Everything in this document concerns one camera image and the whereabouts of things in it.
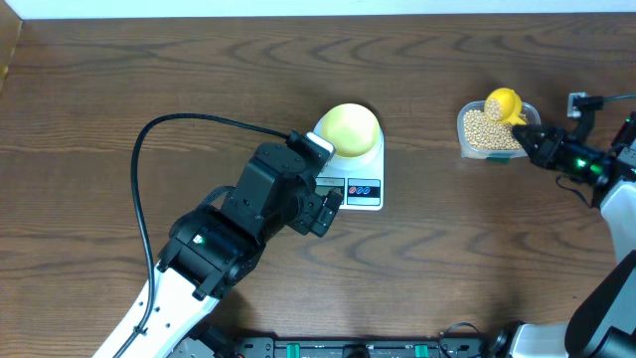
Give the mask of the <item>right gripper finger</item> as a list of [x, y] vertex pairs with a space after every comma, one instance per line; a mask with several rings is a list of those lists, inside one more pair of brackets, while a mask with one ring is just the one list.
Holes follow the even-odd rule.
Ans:
[[512, 129], [513, 134], [550, 134], [562, 131], [563, 128], [542, 124], [514, 125]]
[[549, 167], [557, 148], [557, 134], [513, 134], [531, 162], [539, 167]]

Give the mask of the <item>yellow measuring scoop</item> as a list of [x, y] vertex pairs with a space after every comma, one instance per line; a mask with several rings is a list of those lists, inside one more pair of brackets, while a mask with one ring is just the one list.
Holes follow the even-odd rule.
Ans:
[[499, 124], [526, 125], [522, 117], [523, 103], [517, 93], [508, 88], [493, 90], [486, 98], [486, 117]]

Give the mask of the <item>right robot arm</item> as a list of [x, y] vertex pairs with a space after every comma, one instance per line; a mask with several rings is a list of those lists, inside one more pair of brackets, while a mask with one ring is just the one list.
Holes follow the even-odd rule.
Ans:
[[518, 323], [492, 348], [493, 357], [635, 358], [635, 114], [606, 150], [575, 133], [544, 125], [513, 134], [531, 162], [591, 188], [587, 206], [599, 212], [614, 267], [565, 323]]

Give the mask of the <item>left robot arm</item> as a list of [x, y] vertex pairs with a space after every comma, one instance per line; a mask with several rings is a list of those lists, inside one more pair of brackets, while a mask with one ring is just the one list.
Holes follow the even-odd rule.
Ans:
[[96, 356], [168, 356], [255, 269], [283, 227], [324, 236], [342, 196], [318, 194], [316, 178], [334, 152], [306, 138], [259, 145], [222, 207], [202, 204], [175, 222], [144, 287], [155, 299], [140, 297]]

